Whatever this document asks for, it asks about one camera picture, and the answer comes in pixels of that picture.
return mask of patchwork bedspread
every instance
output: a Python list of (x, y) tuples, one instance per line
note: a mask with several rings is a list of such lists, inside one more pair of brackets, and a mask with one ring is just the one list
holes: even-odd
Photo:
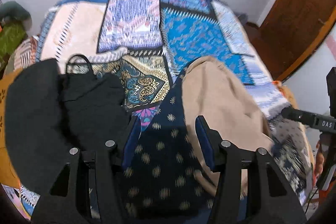
[[(56, 58), (61, 73), (74, 54), (84, 54), (99, 77), (114, 73), (125, 87), (125, 108), (144, 130), (181, 68), (212, 55), (241, 80), (273, 132), (273, 155), (303, 204), (312, 188), (309, 144), (297, 122), (285, 121), (289, 102), (250, 44), (232, 10), (219, 0), (61, 0), (49, 9), (38, 37), (13, 54), (6, 72)], [(77, 58), (70, 73), (85, 73)], [(31, 215), (38, 195), (18, 190)]]

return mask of wooden furniture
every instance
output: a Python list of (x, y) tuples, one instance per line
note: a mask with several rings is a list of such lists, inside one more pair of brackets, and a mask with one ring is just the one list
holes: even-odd
[[(323, 42), (336, 21), (336, 0), (276, 0), (251, 43), (274, 79), (284, 80)], [(251, 27), (247, 33), (251, 36)]]

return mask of metal bolt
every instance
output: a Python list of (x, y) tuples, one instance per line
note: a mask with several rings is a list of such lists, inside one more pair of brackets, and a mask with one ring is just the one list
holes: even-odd
[(115, 143), (115, 141), (112, 141), (112, 140), (109, 140), (109, 141), (107, 141), (106, 143), (105, 143), (105, 145), (107, 146), (107, 147), (112, 147), (112, 146), (114, 146), (116, 143)]
[(229, 147), (231, 145), (231, 143), (229, 141), (222, 141), (220, 143), (223, 147)]
[(73, 148), (71, 148), (70, 151), (69, 151), (69, 153), (70, 153), (71, 155), (75, 155), (75, 154), (77, 154), (77, 153), (78, 153), (78, 148), (77, 148), (77, 147), (73, 147)]
[(265, 148), (259, 148), (258, 152), (259, 152), (259, 154), (262, 154), (262, 155), (266, 155), (267, 154), (267, 150)]

